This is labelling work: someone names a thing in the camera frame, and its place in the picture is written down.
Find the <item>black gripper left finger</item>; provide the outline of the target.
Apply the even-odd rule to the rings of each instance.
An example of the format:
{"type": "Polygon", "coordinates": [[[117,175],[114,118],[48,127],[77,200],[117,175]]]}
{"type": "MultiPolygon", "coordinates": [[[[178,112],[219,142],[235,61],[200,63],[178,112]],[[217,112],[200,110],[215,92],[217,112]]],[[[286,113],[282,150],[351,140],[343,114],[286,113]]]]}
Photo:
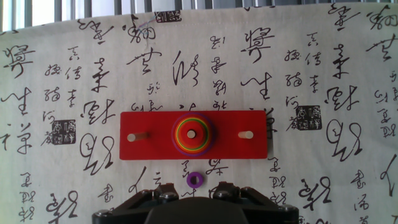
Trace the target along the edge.
{"type": "Polygon", "coordinates": [[[112,211],[99,210],[92,214],[92,224],[145,223],[152,209],[178,199],[173,183],[162,184],[155,190],[141,190],[112,211]]]}

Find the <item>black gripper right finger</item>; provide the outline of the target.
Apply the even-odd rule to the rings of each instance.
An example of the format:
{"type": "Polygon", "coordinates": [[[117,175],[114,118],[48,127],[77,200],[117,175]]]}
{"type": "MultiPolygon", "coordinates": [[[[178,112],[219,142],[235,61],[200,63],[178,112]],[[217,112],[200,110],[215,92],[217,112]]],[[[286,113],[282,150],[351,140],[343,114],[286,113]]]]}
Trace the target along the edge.
{"type": "Polygon", "coordinates": [[[278,205],[251,187],[239,188],[220,182],[213,192],[213,201],[224,201],[222,211],[237,215],[239,223],[298,224],[299,209],[293,205],[278,205]]]}

